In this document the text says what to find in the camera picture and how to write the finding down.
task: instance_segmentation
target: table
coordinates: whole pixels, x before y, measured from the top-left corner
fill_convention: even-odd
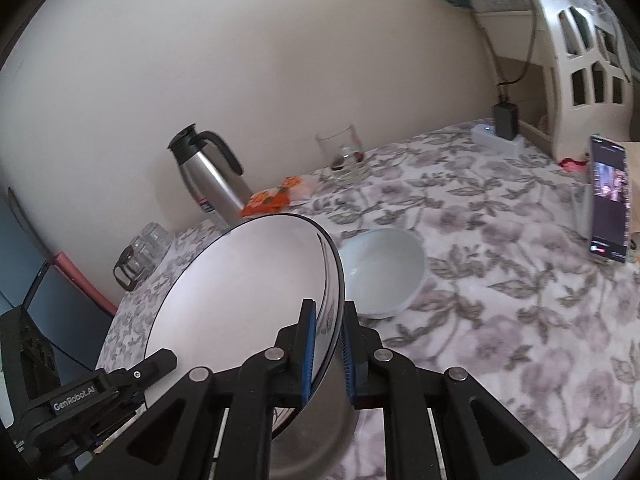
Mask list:
[[[580,176],[531,145],[517,160],[478,146],[474,124],[372,150],[361,185],[323,179],[292,211],[338,246],[380,226],[420,237],[431,271],[424,289],[409,309],[368,325],[418,366],[465,367],[585,476],[640,424],[640,272],[587,259],[572,230],[570,191]],[[156,272],[122,300],[98,367],[143,359],[165,295],[219,235],[206,221],[177,236]],[[382,416],[373,410],[330,478],[383,479],[384,464]]]

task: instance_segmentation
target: phone screen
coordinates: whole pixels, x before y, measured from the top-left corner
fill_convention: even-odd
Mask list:
[[[626,151],[610,140],[591,137],[593,219],[590,253],[626,260],[629,192]]]

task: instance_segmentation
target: black thermos handle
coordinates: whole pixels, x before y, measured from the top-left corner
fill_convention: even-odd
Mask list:
[[[209,140],[210,142],[212,142],[217,147],[217,149],[220,150],[220,153],[222,153],[222,156],[225,157],[225,160],[235,174],[242,175],[244,173],[244,170],[242,169],[240,162],[234,155],[234,152],[231,151],[231,148],[226,145],[226,142],[217,133],[200,132],[191,140],[191,144],[195,144],[196,142],[200,142],[201,140]]]

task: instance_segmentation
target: white power strip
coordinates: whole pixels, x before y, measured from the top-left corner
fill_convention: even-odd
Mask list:
[[[519,158],[524,153],[524,138],[521,135],[517,135],[513,140],[503,139],[495,134],[492,124],[476,124],[471,130],[471,139],[476,144],[504,153],[510,158]]]

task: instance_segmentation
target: small white bowl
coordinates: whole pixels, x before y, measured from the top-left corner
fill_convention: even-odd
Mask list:
[[[417,237],[393,228],[373,229],[339,250],[346,300],[358,314],[383,319],[402,312],[427,279],[427,262]]]

